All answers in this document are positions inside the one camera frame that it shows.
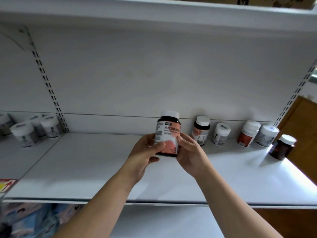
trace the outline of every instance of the white shelf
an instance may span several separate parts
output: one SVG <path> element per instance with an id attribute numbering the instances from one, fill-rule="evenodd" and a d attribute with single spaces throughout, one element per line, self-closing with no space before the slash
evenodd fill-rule
<path id="1" fill-rule="evenodd" d="M 41 142 L 22 148 L 14 136 L 0 139 L 0 179 L 21 179 L 22 176 L 60 139 L 41 138 Z"/>
<path id="2" fill-rule="evenodd" d="M 13 200 L 87 202 L 115 174 L 140 136 L 67 133 L 5 196 Z M 228 184 L 253 207 L 315 207 L 317 187 L 289 160 L 253 144 L 204 150 Z M 131 203 L 199 204 L 206 200 L 174 158 L 151 164 L 128 197 Z"/>
<path id="3" fill-rule="evenodd" d="M 254 29 L 252 32 L 258 35 L 268 30 L 275 35 L 277 31 L 301 32 L 300 35 L 317 32 L 317 15 L 310 10 L 170 0 L 0 0 L 0 12 L 2 21 L 23 23 L 151 27 L 204 33 L 215 31 L 215 27 L 225 32 L 226 28 L 238 28 L 242 32 Z"/>
<path id="4" fill-rule="evenodd" d="M 125 206 L 111 238 L 224 238 L 209 207 Z"/>

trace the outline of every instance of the supplement bottle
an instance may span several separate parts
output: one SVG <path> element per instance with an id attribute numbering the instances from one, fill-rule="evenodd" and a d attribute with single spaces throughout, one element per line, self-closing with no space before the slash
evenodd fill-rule
<path id="1" fill-rule="evenodd" d="M 41 114 L 36 114 L 36 115 L 32 115 L 28 118 L 34 127 L 35 132 L 38 134 L 39 137 L 44 137 L 46 135 L 46 132 L 45 132 L 43 126 L 41 125 L 42 117 L 43 116 Z"/>
<path id="2" fill-rule="evenodd" d="M 214 135 L 212 136 L 212 143 L 216 146 L 223 146 L 227 141 L 228 135 L 231 131 L 229 125 L 219 123 L 216 125 Z"/>
<path id="3" fill-rule="evenodd" d="M 243 126 L 243 129 L 237 139 L 238 145 L 243 148 L 249 147 L 249 145 L 254 140 L 256 134 L 259 132 L 260 127 L 261 124 L 259 124 L 258 122 L 248 120 Z"/>
<path id="4" fill-rule="evenodd" d="M 192 138 L 199 145 L 204 145 L 210 130 L 210 118 L 200 115 L 197 117 L 192 132 Z"/>
<path id="5" fill-rule="evenodd" d="M 15 122 L 6 113 L 0 113 L 0 133 L 3 136 L 11 134 L 10 128 Z"/>
<path id="6" fill-rule="evenodd" d="M 39 137 L 30 122 L 22 122 L 10 128 L 14 137 L 21 142 L 22 147 L 31 147 L 38 144 Z"/>
<path id="7" fill-rule="evenodd" d="M 295 147 L 296 139 L 289 135 L 282 135 L 268 152 L 272 157 L 283 160 Z"/>
<path id="8" fill-rule="evenodd" d="M 274 126 L 264 124 L 257 135 L 255 142 L 261 147 L 269 147 L 280 130 Z"/>
<path id="9" fill-rule="evenodd" d="M 49 138 L 56 138 L 62 135 L 63 129 L 56 115 L 44 116 L 40 122 Z"/>
<path id="10" fill-rule="evenodd" d="M 177 136 L 180 134 L 179 113 L 162 111 L 161 118 L 156 123 L 154 143 L 165 142 L 166 146 L 157 155 L 177 157 Z"/>

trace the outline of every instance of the white cap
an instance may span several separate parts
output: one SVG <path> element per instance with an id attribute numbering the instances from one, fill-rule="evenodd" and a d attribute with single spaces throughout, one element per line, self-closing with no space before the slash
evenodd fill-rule
<path id="1" fill-rule="evenodd" d="M 54 114 L 44 116 L 40 122 L 43 127 L 52 127 L 59 124 L 58 118 Z"/>
<path id="2" fill-rule="evenodd" d="M 201 126 L 208 126 L 210 124 L 210 118 L 200 115 L 196 118 L 196 123 Z"/>
<path id="3" fill-rule="evenodd" d="M 34 114 L 34 115 L 28 117 L 28 121 L 30 121 L 31 124 L 33 124 L 33 125 L 39 125 L 39 124 L 41 124 L 42 117 L 43 117 L 43 115 L 41 115 L 41 114 Z"/>
<path id="4" fill-rule="evenodd" d="M 274 126 L 264 124 L 261 128 L 261 133 L 270 137 L 276 137 L 280 130 Z"/>
<path id="5" fill-rule="evenodd" d="M 222 136 L 228 136 L 230 131 L 230 126 L 225 123 L 218 123 L 216 125 L 216 132 Z"/>
<path id="6" fill-rule="evenodd" d="M 11 119 L 7 113 L 0 113 L 0 123 L 7 123 Z"/>
<path id="7" fill-rule="evenodd" d="M 174 117 L 174 118 L 179 118 L 179 113 L 176 111 L 169 111 L 169 110 L 164 110 L 161 112 L 161 117 L 163 116 L 170 116 L 170 117 Z"/>
<path id="8" fill-rule="evenodd" d="M 253 120 L 248 120 L 246 123 L 245 123 L 245 128 L 248 128 L 248 129 L 251 129 L 251 130 L 258 130 L 260 127 L 261 127 L 261 124 L 258 123 L 257 121 L 253 121 Z"/>
<path id="9" fill-rule="evenodd" d="M 28 135 L 34 131 L 33 125 L 29 121 L 18 123 L 10 128 L 14 136 Z"/>
<path id="10" fill-rule="evenodd" d="M 289 145 L 293 145 L 295 144 L 295 142 L 297 141 L 294 137 L 289 136 L 289 135 L 282 135 L 280 137 L 280 140 L 285 143 L 285 144 L 289 144 Z"/>

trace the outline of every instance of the cardboard box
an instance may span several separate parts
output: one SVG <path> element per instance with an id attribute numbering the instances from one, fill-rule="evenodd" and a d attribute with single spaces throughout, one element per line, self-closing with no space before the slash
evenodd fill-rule
<path id="1" fill-rule="evenodd" d="M 312 9 L 316 0 L 183 0 L 259 7 Z"/>

